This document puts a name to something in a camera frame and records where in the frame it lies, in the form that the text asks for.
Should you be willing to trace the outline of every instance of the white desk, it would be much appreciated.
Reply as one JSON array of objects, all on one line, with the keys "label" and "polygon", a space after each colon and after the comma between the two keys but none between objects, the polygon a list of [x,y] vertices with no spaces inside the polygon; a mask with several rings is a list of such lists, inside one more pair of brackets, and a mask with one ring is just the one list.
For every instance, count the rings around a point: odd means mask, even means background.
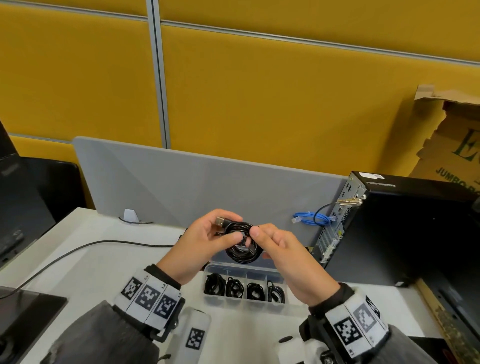
[{"label": "white desk", "polygon": [[[128,225],[94,210],[79,208],[0,271],[0,285],[17,287],[53,259],[86,243],[114,239],[175,244],[182,233],[183,229],[160,225]],[[102,300],[112,302],[135,270],[156,263],[167,251],[167,248],[105,243],[80,250],[42,273],[26,289],[64,296],[69,301],[22,363],[37,364],[74,320]],[[200,363],[275,363],[272,350],[275,342],[296,335],[305,319],[207,306],[202,300],[201,285],[202,273],[199,273],[182,287],[187,306],[212,316]],[[405,334],[441,338],[415,289],[357,286],[375,302],[385,320]]]}]

